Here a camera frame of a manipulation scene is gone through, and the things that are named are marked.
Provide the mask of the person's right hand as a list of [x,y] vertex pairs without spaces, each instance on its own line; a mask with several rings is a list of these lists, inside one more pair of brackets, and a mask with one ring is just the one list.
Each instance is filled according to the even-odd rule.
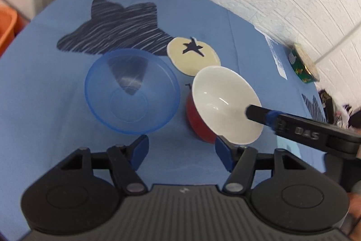
[[356,193],[348,193],[347,195],[349,197],[349,213],[359,221],[349,234],[349,238],[351,240],[361,241],[361,196]]

